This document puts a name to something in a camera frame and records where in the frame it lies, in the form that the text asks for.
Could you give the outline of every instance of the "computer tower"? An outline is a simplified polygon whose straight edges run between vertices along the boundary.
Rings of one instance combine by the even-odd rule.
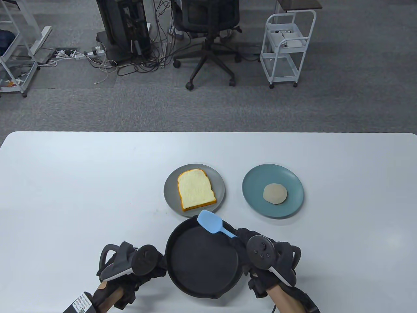
[[[107,38],[123,52],[151,55],[143,0],[97,0]]]

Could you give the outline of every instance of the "gray carpet floor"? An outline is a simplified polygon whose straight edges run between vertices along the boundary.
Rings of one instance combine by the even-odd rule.
[[[44,47],[89,49],[103,29],[95,0],[28,0]],[[274,0],[242,0],[243,34],[261,43]],[[227,64],[237,86],[208,63],[184,86],[195,62],[180,69],[118,77],[87,61],[42,68],[27,98],[0,98],[0,143],[13,131],[330,131],[417,133],[417,0],[321,0],[298,88],[270,90],[258,62]],[[145,0],[155,35],[151,0]],[[13,14],[25,28],[19,12]],[[161,18],[166,28],[169,13]]]

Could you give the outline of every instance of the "blue spatula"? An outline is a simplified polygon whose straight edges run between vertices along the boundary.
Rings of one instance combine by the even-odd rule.
[[[228,235],[230,238],[236,237],[223,227],[223,220],[210,211],[202,210],[197,217],[197,221],[205,230],[212,234],[222,232]]]

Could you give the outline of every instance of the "blue plate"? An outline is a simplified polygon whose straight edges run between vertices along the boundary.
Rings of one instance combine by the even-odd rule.
[[[282,184],[288,191],[281,204],[272,204],[264,199],[264,188],[269,184]],[[276,164],[263,164],[251,169],[243,179],[242,191],[249,205],[262,215],[284,219],[301,208],[304,188],[301,181],[289,169]]]

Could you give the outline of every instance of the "chair base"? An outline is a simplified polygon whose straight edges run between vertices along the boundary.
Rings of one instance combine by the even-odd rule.
[[[227,67],[226,64],[224,64],[224,62],[222,60],[220,60],[218,58],[218,56],[235,55],[235,62],[238,63],[238,62],[241,62],[241,55],[236,51],[212,50],[211,48],[212,48],[213,45],[222,46],[221,44],[213,43],[213,40],[206,39],[202,44],[202,49],[201,50],[182,53],[182,54],[178,54],[178,55],[174,56],[173,65],[174,65],[175,68],[179,68],[181,66],[181,63],[178,60],[189,59],[189,58],[200,58],[200,61],[198,61],[198,64],[197,64],[196,68],[194,69],[194,71],[193,71],[193,73],[190,77],[190,81],[186,84],[186,88],[188,90],[191,91],[191,90],[194,89],[193,80],[197,76],[198,72],[201,70],[201,68],[203,67],[204,63],[207,60],[213,61],[223,71],[225,71],[226,73],[228,73],[230,75],[229,86],[235,86],[236,85],[236,80],[235,80],[234,73],[232,72],[231,69],[229,69]]]

